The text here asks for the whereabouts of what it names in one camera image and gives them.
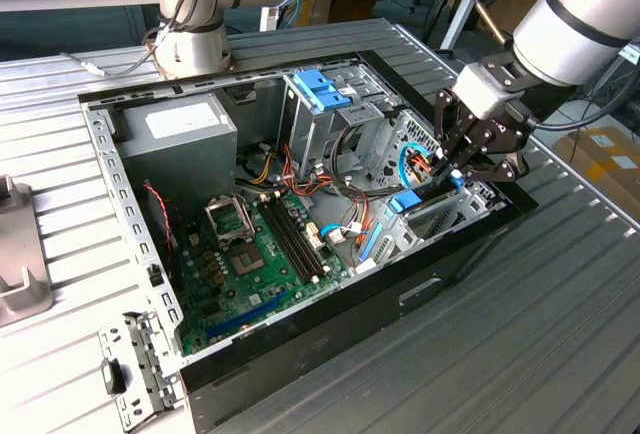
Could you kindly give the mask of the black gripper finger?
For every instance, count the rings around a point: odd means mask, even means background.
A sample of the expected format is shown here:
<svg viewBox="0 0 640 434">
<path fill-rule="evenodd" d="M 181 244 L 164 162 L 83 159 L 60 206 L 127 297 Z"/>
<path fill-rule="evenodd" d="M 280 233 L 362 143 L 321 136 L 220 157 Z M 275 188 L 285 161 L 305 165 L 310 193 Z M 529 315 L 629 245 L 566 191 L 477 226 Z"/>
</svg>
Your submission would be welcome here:
<svg viewBox="0 0 640 434">
<path fill-rule="evenodd" d="M 506 154 L 496 164 L 466 165 L 459 169 L 469 182 L 510 183 L 526 176 L 529 164 L 520 151 Z"/>
<path fill-rule="evenodd" d="M 452 89 L 441 89 L 436 95 L 434 136 L 441 153 L 431 175 L 440 184 L 454 170 L 461 169 L 473 154 L 465 139 L 476 122 L 475 115 Z"/>
</svg>

